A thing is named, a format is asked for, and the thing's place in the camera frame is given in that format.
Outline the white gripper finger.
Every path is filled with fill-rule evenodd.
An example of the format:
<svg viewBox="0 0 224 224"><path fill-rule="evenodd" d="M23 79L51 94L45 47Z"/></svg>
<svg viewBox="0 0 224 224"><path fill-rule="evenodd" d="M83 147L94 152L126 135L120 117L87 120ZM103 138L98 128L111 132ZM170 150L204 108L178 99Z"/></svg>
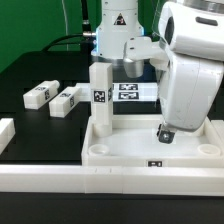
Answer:
<svg viewBox="0 0 224 224"><path fill-rule="evenodd" d="M171 144L173 142L176 130L168 128L164 124L160 124L157 131L158 140L164 144Z"/></svg>

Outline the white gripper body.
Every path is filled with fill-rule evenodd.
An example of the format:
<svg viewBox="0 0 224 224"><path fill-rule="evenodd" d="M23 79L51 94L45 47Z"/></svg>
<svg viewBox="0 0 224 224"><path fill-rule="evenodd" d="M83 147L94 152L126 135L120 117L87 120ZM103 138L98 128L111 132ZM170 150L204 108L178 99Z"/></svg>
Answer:
<svg viewBox="0 0 224 224"><path fill-rule="evenodd" d="M165 128L196 131L211 108L223 74L222 61L171 53L159 84Z"/></svg>

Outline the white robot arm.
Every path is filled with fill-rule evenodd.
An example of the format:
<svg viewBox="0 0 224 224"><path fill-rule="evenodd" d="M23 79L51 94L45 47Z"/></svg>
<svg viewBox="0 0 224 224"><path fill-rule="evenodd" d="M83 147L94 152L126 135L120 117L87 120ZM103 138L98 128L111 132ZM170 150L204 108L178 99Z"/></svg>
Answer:
<svg viewBox="0 0 224 224"><path fill-rule="evenodd" d="M94 59L121 61L130 78L156 70L163 123L158 140L204 122L224 79L224 0L158 0L153 41L138 22L138 0L101 0Z"/></svg>

